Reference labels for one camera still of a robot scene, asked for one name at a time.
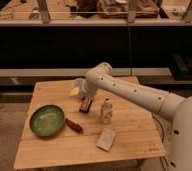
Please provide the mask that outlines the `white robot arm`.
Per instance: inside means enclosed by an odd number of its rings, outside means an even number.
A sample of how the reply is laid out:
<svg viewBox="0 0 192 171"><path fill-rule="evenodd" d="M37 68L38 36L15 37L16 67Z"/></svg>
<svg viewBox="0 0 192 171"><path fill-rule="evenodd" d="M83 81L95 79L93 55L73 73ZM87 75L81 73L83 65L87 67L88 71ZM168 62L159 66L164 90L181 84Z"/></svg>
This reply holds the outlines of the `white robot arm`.
<svg viewBox="0 0 192 171"><path fill-rule="evenodd" d="M172 121L174 112L184 97L177 94L120 80L111 75L112 66L102 62L85 73L85 78L78 78L74 86L80 96L93 98L99 89L111 92L145 110L161 115Z"/></svg>

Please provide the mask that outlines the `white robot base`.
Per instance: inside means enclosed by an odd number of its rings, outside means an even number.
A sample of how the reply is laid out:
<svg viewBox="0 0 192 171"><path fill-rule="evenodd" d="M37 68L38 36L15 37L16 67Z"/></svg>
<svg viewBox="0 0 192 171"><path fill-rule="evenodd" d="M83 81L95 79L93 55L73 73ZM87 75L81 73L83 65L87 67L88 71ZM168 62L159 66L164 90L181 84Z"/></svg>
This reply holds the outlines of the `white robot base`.
<svg viewBox="0 0 192 171"><path fill-rule="evenodd" d="M174 113L169 171L192 171L192 96Z"/></svg>

